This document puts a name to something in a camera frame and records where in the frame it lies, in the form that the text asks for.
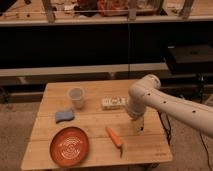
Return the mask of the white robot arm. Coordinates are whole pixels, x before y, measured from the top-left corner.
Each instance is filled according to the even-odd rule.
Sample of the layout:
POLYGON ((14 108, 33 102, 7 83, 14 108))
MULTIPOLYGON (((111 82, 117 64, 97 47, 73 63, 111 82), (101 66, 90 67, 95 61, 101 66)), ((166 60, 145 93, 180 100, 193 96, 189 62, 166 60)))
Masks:
POLYGON ((138 119, 149 106, 213 138, 213 107, 168 95, 160 87, 159 78, 153 74, 133 83, 128 89, 128 115, 138 119))

